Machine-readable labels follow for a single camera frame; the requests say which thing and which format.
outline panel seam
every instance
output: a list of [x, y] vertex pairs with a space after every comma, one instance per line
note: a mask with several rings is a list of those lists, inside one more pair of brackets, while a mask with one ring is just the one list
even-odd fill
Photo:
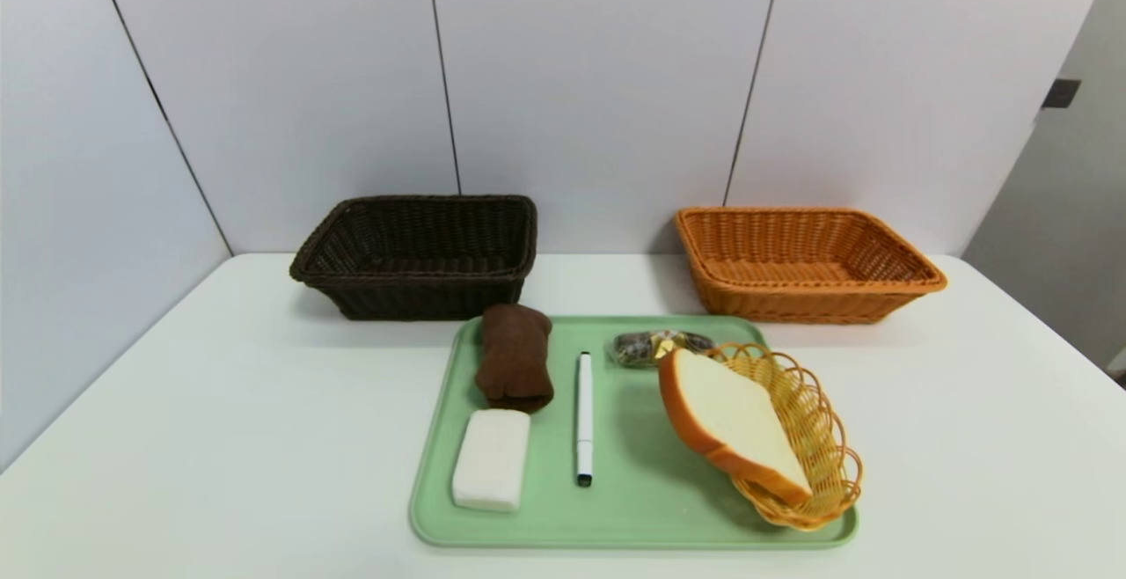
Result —
[[152, 93], [153, 100], [157, 101], [157, 107], [160, 109], [161, 117], [164, 117], [164, 126], [168, 126], [169, 134], [172, 134], [172, 141], [176, 142], [176, 150], [180, 153], [180, 159], [184, 159], [184, 166], [188, 169], [188, 175], [191, 177], [191, 181], [196, 186], [196, 190], [199, 193], [199, 197], [204, 202], [204, 206], [207, 208], [207, 214], [211, 215], [212, 222], [215, 224], [215, 231], [218, 232], [218, 238], [223, 240], [223, 247], [226, 248], [227, 253], [232, 257], [234, 250], [231, 249], [231, 242], [227, 241], [226, 234], [223, 233], [223, 228], [218, 223], [218, 219], [215, 217], [215, 211], [212, 210], [211, 202], [207, 201], [207, 195], [204, 194], [204, 187], [199, 185], [199, 178], [196, 177], [196, 171], [193, 170], [191, 162], [188, 161], [188, 154], [184, 151], [184, 145], [180, 143], [180, 137], [177, 136], [176, 130], [172, 128], [172, 122], [168, 118], [168, 113], [164, 110], [163, 103], [160, 101], [160, 95], [157, 95], [157, 87], [152, 84], [152, 78], [149, 77], [149, 70], [144, 66], [144, 61], [141, 59], [141, 54], [137, 52], [136, 42], [133, 42], [133, 34], [129, 34], [128, 25], [125, 25], [125, 17], [122, 15], [120, 6], [117, 5], [117, 0], [109, 0], [114, 5], [114, 10], [117, 12], [117, 20], [122, 23], [122, 29], [125, 30], [125, 38], [129, 42], [129, 48], [133, 50], [133, 57], [136, 57], [137, 65], [141, 66], [141, 74], [144, 74], [144, 81], [149, 84], [149, 92]]
[[449, 81], [446, 79], [446, 56], [441, 48], [441, 26], [438, 26], [438, 0], [430, 0], [434, 9], [434, 34], [438, 41], [438, 65], [441, 66], [441, 90], [446, 95], [446, 123], [449, 125], [449, 149], [454, 153], [454, 177], [457, 179], [457, 194], [462, 194], [462, 169], [457, 162], [457, 141], [454, 139], [454, 110], [449, 106]]
[[727, 197], [731, 195], [731, 182], [735, 178], [735, 164], [739, 162], [739, 149], [743, 144], [743, 133], [747, 130], [747, 115], [751, 110], [751, 97], [754, 95], [754, 83], [759, 79], [759, 70], [762, 66], [762, 51], [767, 46], [767, 33], [770, 30], [770, 17], [774, 15], [774, 2], [770, 0], [767, 5], [767, 18], [762, 24], [762, 37], [759, 39], [759, 53], [754, 56], [754, 70], [751, 73], [751, 86], [747, 90], [747, 103], [743, 106], [743, 121], [739, 124], [739, 136], [735, 139], [735, 153], [731, 157], [731, 172], [727, 173], [727, 187], [723, 190], [723, 206], [727, 206]]

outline green tray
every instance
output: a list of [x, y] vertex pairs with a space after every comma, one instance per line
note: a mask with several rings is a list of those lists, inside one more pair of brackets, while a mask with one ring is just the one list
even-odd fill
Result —
[[[664, 413], [653, 369], [624, 368], [606, 354], [624, 331], [698, 331], [717, 342], [758, 342], [756, 327], [724, 315], [552, 318], [547, 368], [555, 400], [531, 415], [520, 509], [454, 505], [450, 481], [470, 413], [485, 407], [473, 383], [481, 320], [465, 323], [439, 394], [411, 499], [411, 524], [439, 546], [569, 549], [824, 549], [856, 532], [850, 509], [813, 533], [772, 526], [731, 480], [686, 447]], [[574, 481], [575, 366], [595, 371], [595, 482]]]

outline toy bread slice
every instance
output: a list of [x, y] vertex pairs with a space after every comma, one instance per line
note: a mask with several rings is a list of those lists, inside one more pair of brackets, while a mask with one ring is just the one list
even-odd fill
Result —
[[688, 350], [664, 355], [659, 374], [664, 410], [692, 451], [789, 506], [813, 497], [763, 386]]

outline brown cloth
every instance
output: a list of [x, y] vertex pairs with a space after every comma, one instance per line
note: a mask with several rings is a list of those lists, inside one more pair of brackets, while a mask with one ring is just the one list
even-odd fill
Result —
[[489, 407], [531, 413], [551, 403], [547, 315], [518, 303], [495, 303], [485, 309], [482, 329], [485, 354], [476, 382]]

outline plastic packet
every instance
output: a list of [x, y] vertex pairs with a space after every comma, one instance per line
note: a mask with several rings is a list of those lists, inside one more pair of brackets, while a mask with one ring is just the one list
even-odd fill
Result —
[[647, 368], [656, 366], [668, 351], [683, 348], [691, 351], [706, 351], [716, 344], [704, 335], [679, 330], [628, 331], [611, 339], [609, 354], [615, 362], [631, 368]]

